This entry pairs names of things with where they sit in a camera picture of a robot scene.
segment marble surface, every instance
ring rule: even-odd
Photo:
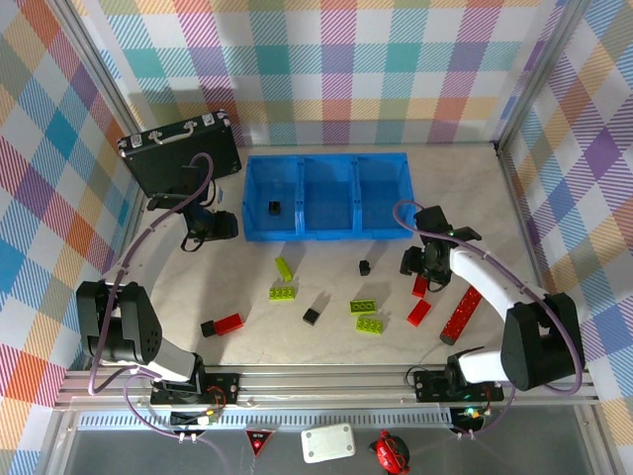
[[[488,248],[528,280],[534,280],[527,252],[494,151],[487,144],[416,146],[260,147],[249,154],[404,151],[415,198],[441,205],[456,228],[470,226]],[[174,251],[151,295],[163,335],[201,354],[208,364],[441,363],[459,350],[500,342],[501,319],[482,302],[454,346],[439,340],[444,325],[468,288],[454,277],[438,294],[427,294],[431,312],[415,328],[407,316],[417,302],[413,277],[399,273],[401,257],[418,237],[393,241],[247,242],[240,203],[244,171],[219,180],[219,209],[236,213],[240,236],[207,242],[192,254]],[[143,217],[146,223],[150,214]],[[283,256],[293,271],[294,302],[271,304],[268,290],[281,285],[274,259]],[[372,271],[358,272],[367,259]],[[358,332],[349,301],[376,299],[385,331]],[[321,312],[314,327],[302,320],[312,307]],[[200,323],[239,312],[244,327],[203,338]]]

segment lego brick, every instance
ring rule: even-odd
[[[429,310],[431,310],[431,304],[420,300],[408,315],[407,322],[412,324],[414,327],[417,327],[422,319],[426,317]]]
[[[317,312],[316,310],[308,309],[306,311],[306,314],[304,315],[304,322],[314,326],[319,316],[320,316],[320,313]]]
[[[279,270],[281,278],[284,279],[284,282],[290,282],[291,280],[293,280],[293,273],[288,268],[288,265],[286,264],[286,261],[283,259],[283,257],[277,257],[275,259],[275,264],[277,265],[277,270]]]
[[[481,300],[482,294],[475,290],[474,287],[469,287],[446,324],[446,327],[444,327],[439,339],[446,344],[455,344],[455,341],[457,341],[459,335],[462,334],[462,330],[473,316]]]
[[[359,317],[356,321],[356,329],[360,332],[382,334],[383,323],[380,320]]]
[[[292,287],[280,287],[270,289],[268,300],[271,302],[290,302],[295,300],[295,289]]]
[[[426,295],[427,285],[428,284],[424,277],[421,277],[419,275],[415,276],[415,283],[413,284],[413,290],[411,291],[411,294],[415,297],[419,297],[420,299],[423,299],[424,296]]]
[[[216,323],[213,320],[209,320],[208,322],[200,324],[200,329],[202,330],[202,336],[208,338],[216,334]]]
[[[278,201],[269,201],[268,202],[268,213],[277,216],[281,214],[281,203]]]
[[[376,313],[376,301],[352,300],[349,303],[349,311],[353,316],[373,315]]]
[[[216,334],[223,335],[233,330],[241,329],[243,326],[244,323],[239,314],[233,314],[216,322]]]
[[[372,268],[369,266],[369,262],[366,260],[361,260],[358,263],[358,270],[360,270],[360,275],[362,277],[365,277],[366,275],[369,275],[369,273],[371,272]]]

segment blue plastic bin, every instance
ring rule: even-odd
[[[405,153],[255,155],[242,203],[248,240],[410,238],[392,216],[412,200]],[[271,215],[268,205],[280,203]],[[401,217],[413,224],[413,208]]]

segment briefcase handle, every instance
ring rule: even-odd
[[[184,129],[189,130],[189,132],[187,132],[185,134],[178,134],[177,136],[171,136],[171,137],[168,137],[167,139],[161,140],[159,138],[159,137],[162,136],[161,132],[159,132],[159,131],[151,131],[149,133],[149,135],[147,136],[147,138],[152,140],[152,141],[155,141],[159,145],[165,145],[166,143],[182,141],[183,139],[187,139],[188,137],[191,137],[193,135],[194,128],[197,125],[198,124],[195,123],[194,121],[187,121],[187,123],[184,125]]]

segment colorful plaid pattern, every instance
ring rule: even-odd
[[[45,0],[0,2],[0,57],[0,474],[28,474],[81,356],[74,289],[113,263],[137,188]]]
[[[222,107],[238,144],[489,141],[565,3],[74,1],[144,127]]]
[[[547,286],[580,304],[588,367],[633,473],[633,2],[593,1],[510,148]]]

